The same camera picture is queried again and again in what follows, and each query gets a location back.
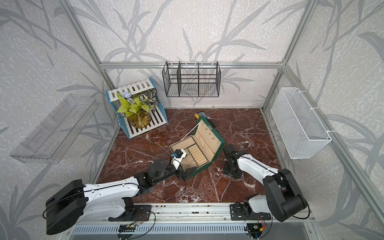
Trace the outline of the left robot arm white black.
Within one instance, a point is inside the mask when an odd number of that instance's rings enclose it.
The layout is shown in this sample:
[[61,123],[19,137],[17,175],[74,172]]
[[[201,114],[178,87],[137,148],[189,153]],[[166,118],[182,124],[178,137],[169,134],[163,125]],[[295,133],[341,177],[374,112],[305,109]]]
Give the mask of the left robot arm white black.
[[196,169],[187,168],[185,160],[158,159],[147,171],[124,180],[98,185],[74,180],[46,201],[46,233],[59,234],[79,221],[128,220],[134,212],[132,198],[151,193],[155,185],[173,176],[186,181]]

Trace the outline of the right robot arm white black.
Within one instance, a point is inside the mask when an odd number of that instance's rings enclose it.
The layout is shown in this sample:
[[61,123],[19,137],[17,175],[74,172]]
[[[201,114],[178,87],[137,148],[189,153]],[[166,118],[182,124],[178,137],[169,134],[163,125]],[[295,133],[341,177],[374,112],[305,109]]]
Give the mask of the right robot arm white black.
[[265,189],[264,195],[255,195],[242,203],[230,205],[233,221],[271,220],[279,222],[294,217],[304,209],[309,209],[308,201],[302,194],[293,174],[288,169],[278,170],[258,161],[244,151],[237,151],[233,145],[224,147],[227,159],[223,172],[235,179],[244,173],[249,174]]

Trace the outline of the green jewelry box beige lining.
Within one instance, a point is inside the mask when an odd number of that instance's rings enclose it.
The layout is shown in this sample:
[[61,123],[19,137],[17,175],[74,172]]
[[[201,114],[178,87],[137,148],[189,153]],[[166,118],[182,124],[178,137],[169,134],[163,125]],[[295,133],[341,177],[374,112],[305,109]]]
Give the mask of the green jewelry box beige lining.
[[197,125],[186,136],[170,145],[170,150],[172,155],[177,149],[185,150],[187,156],[182,160],[180,166],[184,170],[198,167],[197,174],[199,174],[218,158],[225,143],[225,140],[207,119],[200,118]]

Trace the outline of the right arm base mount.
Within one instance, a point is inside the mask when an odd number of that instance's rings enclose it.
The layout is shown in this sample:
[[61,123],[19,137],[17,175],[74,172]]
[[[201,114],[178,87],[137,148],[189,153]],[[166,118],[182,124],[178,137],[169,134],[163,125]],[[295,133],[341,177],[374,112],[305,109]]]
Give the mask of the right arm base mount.
[[232,221],[251,221],[272,219],[270,213],[255,213],[247,204],[235,203],[230,205],[230,213]]

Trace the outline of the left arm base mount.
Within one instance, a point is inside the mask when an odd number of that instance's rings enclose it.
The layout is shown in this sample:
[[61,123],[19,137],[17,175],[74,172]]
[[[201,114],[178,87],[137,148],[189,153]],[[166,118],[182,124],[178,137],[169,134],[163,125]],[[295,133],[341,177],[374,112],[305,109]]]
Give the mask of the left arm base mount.
[[118,217],[109,217],[109,222],[147,222],[151,214],[151,205],[135,205],[131,198],[123,198],[125,211]]

